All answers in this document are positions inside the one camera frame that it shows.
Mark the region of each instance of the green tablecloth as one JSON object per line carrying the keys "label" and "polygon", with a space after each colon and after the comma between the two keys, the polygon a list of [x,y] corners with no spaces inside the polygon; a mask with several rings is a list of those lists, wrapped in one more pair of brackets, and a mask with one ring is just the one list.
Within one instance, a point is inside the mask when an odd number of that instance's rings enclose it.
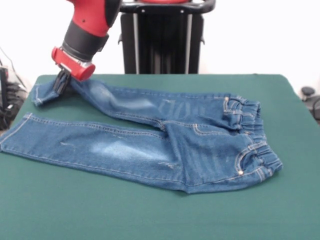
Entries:
{"label": "green tablecloth", "polygon": [[[284,77],[94,77],[119,86],[258,100],[268,142],[284,168],[244,190],[187,195],[0,153],[0,240],[320,239],[320,129]],[[41,76],[37,83],[53,78]],[[44,108],[35,108],[29,97],[15,122],[26,112],[119,123],[78,96]]]}

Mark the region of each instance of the black knob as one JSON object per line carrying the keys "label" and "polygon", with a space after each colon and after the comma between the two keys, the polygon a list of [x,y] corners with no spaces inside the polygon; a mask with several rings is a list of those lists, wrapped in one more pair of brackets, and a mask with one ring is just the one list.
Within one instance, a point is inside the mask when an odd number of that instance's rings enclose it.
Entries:
{"label": "black knob", "polygon": [[312,94],[315,94],[315,90],[312,87],[305,86],[301,89],[301,92],[304,96],[310,97]]}

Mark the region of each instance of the elastic waistband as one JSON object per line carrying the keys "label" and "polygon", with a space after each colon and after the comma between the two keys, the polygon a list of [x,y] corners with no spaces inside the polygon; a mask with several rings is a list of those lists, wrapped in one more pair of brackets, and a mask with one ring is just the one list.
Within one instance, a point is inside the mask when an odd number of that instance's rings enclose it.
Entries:
{"label": "elastic waistband", "polygon": [[261,179],[271,177],[283,168],[283,163],[267,142],[264,122],[261,119],[261,105],[258,101],[247,100],[241,107],[241,129],[252,141],[248,147],[264,166],[259,170]]}

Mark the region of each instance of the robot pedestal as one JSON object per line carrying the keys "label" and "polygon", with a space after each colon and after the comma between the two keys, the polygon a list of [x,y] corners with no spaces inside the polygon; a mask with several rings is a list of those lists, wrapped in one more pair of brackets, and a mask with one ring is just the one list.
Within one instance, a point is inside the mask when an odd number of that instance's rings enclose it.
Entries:
{"label": "robot pedestal", "polygon": [[148,1],[124,2],[120,8],[125,73],[197,74],[202,14],[212,11],[216,1]]}

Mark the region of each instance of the blue denim jeans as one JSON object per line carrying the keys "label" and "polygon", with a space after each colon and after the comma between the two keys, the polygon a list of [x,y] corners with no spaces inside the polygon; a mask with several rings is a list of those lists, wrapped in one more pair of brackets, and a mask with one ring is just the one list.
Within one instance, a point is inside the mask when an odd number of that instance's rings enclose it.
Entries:
{"label": "blue denim jeans", "polygon": [[[34,86],[36,106],[61,98],[53,84]],[[230,93],[115,87],[93,79],[72,79],[70,85],[104,114],[154,129],[29,112],[0,137],[0,150],[189,194],[244,189],[283,167],[267,143],[257,101]]]}

